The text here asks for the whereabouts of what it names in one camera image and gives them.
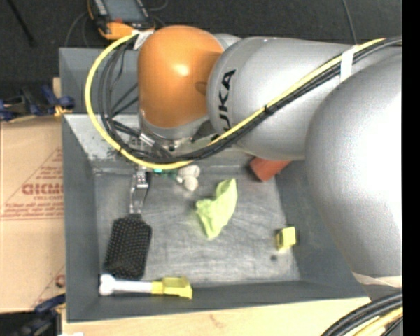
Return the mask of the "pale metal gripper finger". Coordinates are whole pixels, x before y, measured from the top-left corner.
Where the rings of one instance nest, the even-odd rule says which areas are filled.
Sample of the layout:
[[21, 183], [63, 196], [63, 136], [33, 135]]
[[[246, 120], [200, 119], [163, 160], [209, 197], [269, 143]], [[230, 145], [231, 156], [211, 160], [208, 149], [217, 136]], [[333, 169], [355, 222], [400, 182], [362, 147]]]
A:
[[139, 213], [145, 203], [149, 190], [149, 175], [147, 172], [137, 172], [132, 176], [129, 192], [129, 212]]

